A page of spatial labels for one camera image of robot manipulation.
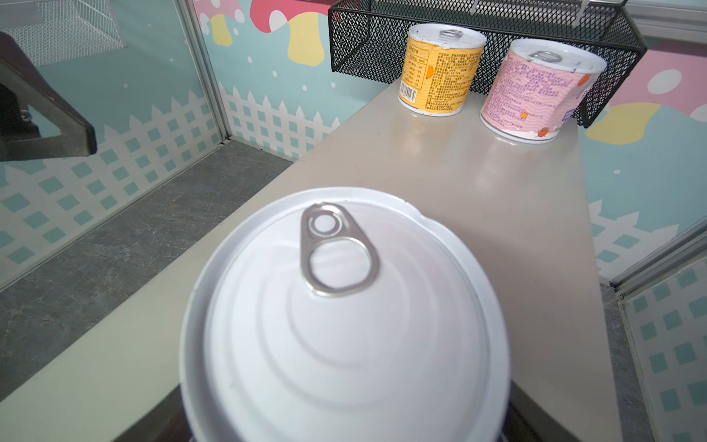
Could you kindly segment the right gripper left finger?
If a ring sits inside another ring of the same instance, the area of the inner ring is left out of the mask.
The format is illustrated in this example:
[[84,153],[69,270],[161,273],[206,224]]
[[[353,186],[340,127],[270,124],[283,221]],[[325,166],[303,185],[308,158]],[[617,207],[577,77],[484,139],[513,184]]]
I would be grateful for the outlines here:
[[157,406],[144,415],[123,434],[120,441],[190,441],[191,429],[182,402],[182,392],[177,386]]

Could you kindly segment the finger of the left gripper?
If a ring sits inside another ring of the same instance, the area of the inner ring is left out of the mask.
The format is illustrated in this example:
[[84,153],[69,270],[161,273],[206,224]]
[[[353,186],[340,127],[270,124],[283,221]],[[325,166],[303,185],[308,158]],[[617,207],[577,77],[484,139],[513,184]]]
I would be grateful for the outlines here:
[[1,160],[96,154],[94,126],[44,79],[18,43],[1,34]]

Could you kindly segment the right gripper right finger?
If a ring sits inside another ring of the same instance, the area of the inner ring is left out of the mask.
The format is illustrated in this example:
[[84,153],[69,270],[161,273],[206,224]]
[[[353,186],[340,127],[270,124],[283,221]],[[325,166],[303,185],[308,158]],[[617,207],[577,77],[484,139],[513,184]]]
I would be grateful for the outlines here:
[[511,383],[509,403],[500,441],[572,441],[578,438],[545,412],[515,382]]

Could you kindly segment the orange label can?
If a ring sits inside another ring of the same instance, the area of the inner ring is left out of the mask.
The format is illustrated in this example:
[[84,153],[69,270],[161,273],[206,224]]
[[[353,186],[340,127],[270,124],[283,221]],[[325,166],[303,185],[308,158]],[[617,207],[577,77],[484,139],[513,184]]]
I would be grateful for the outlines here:
[[495,441],[510,390],[480,263],[396,196],[329,187],[242,221],[180,342],[198,441]]

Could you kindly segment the pink label can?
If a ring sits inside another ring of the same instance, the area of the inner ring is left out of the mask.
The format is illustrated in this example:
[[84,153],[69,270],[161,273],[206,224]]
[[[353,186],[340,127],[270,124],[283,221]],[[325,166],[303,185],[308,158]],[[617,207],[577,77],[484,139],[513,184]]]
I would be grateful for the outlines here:
[[515,40],[482,106],[482,122],[517,142],[549,143],[607,66],[600,56],[561,42]]

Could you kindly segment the yellow label can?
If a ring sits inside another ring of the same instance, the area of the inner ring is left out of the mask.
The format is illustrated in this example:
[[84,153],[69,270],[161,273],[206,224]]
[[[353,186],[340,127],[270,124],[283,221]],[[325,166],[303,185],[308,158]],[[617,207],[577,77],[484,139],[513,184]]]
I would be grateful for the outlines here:
[[462,110],[487,38],[478,31],[439,23],[410,27],[399,102],[434,117]]

